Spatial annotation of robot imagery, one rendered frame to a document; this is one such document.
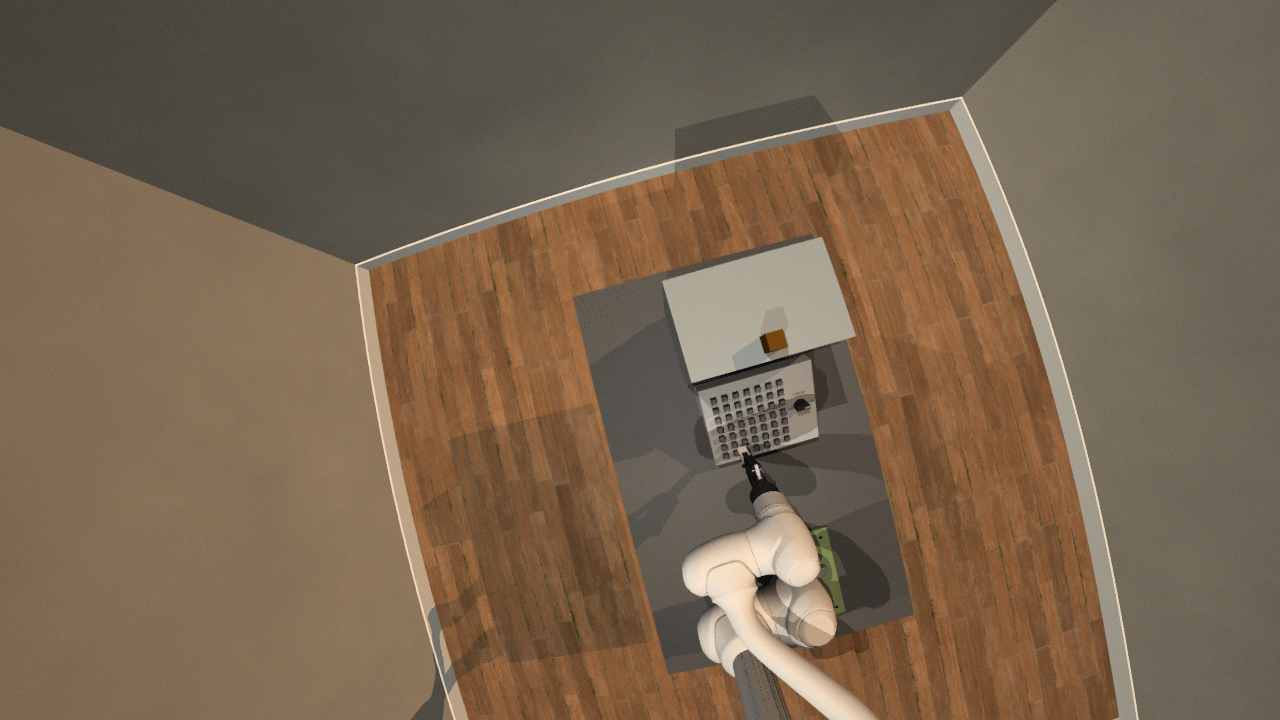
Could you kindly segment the grey machine cabinet with sloped keypad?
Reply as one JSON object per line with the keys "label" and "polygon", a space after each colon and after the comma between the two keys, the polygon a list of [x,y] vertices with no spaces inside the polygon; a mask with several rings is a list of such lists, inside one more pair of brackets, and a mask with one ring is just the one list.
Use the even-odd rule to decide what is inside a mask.
{"label": "grey machine cabinet with sloped keypad", "polygon": [[[662,281],[662,290],[685,384],[856,336],[822,237]],[[716,466],[740,460],[741,446],[754,456],[819,437],[805,355],[692,389]]]}

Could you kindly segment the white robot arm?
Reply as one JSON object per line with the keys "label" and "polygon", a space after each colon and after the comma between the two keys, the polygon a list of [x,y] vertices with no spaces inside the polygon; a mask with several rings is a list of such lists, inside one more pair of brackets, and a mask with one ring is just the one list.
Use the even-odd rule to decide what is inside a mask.
{"label": "white robot arm", "polygon": [[758,496],[753,512],[755,525],[707,541],[684,559],[687,589],[714,603],[698,620],[703,652],[736,678],[745,720],[792,720],[777,676],[829,720],[879,720],[788,647],[817,650],[833,639],[835,607],[818,580],[828,570],[785,495]]}

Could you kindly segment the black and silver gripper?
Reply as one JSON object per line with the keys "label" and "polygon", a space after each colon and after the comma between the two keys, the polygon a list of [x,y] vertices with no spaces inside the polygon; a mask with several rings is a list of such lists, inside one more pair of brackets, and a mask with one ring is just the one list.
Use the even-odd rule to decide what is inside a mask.
{"label": "black and silver gripper", "polygon": [[[762,464],[760,462],[756,464],[756,459],[753,457],[753,455],[750,455],[748,452],[746,446],[739,447],[737,452],[739,452],[739,456],[742,460],[742,468],[746,469],[748,479],[750,480],[750,484],[753,487],[753,489],[750,492],[750,500],[751,500],[751,502],[754,502],[754,500],[759,495],[763,495],[763,493],[765,493],[768,491],[778,491],[780,492],[780,489],[773,483],[767,482],[765,477],[763,477],[763,474],[760,474],[762,471],[759,471],[759,470],[762,470]],[[753,464],[755,464],[755,465],[753,465]]]}

